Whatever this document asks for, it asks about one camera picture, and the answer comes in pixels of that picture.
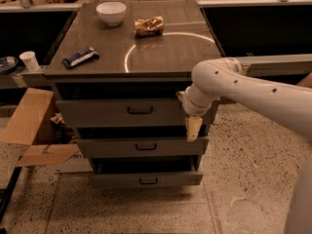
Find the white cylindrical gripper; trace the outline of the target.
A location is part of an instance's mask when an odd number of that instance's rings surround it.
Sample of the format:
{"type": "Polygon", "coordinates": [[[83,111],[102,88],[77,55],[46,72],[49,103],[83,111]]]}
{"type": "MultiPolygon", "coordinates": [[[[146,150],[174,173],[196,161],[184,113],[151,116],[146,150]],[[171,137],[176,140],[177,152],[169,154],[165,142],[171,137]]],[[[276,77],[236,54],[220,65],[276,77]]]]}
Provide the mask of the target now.
{"type": "Polygon", "coordinates": [[[186,114],[190,116],[185,119],[186,139],[189,142],[195,141],[203,122],[203,119],[198,116],[205,115],[218,96],[211,93],[205,94],[194,84],[187,87],[185,91],[176,92],[175,95],[186,114]]]}

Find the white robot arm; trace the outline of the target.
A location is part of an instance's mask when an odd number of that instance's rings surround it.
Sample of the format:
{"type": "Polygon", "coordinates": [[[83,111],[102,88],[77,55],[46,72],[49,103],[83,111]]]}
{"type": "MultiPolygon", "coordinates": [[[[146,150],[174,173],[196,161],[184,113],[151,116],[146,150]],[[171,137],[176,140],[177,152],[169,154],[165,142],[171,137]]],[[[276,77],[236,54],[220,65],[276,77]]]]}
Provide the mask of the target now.
{"type": "MultiPolygon", "coordinates": [[[[197,63],[192,84],[176,95],[187,114],[186,138],[197,139],[202,116],[214,100],[230,98],[275,123],[312,139],[312,90],[246,76],[235,58],[197,63]]],[[[306,160],[293,190],[283,234],[312,234],[312,157],[306,160]]]]}

